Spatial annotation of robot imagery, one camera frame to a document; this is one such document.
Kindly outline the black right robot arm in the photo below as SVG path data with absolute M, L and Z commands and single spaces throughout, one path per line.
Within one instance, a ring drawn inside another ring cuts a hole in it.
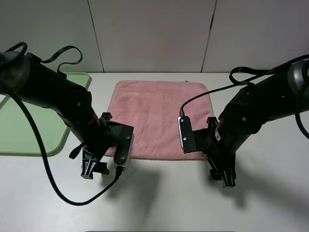
M 287 70 L 239 90 L 218 118 L 209 118 L 202 142 L 209 162 L 210 180 L 234 187 L 236 151 L 267 122 L 309 109 L 309 62 L 299 61 Z

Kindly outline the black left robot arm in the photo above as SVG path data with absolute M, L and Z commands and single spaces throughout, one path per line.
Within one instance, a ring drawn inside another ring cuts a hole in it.
M 91 92 L 85 87 L 45 67 L 37 56 L 11 50 L 0 55 L 0 92 L 7 95 L 8 91 L 23 102 L 52 109 L 59 115 L 80 141 L 69 158 L 83 154 L 83 178 L 93 179 L 94 173 L 109 174 L 101 159 L 108 148 L 117 144 L 113 136 L 116 124 L 110 121 L 109 113 L 97 116 Z

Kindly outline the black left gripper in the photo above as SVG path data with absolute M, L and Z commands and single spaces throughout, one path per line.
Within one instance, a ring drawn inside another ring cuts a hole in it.
M 93 172 L 109 174 L 106 162 L 98 161 L 95 154 L 105 154 L 117 144 L 119 123 L 106 118 L 99 119 L 95 112 L 65 113 L 65 124 L 80 141 L 69 156 L 76 157 L 83 148 L 82 172 L 84 179 L 93 179 Z

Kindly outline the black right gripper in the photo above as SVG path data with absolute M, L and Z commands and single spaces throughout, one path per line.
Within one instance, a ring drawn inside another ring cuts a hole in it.
M 193 131 L 196 151 L 208 155 L 209 180 L 222 180 L 224 188 L 233 188 L 236 186 L 236 155 L 233 153 L 253 134 L 253 118 L 223 116 L 219 121 L 214 117 L 210 120 L 207 128 Z

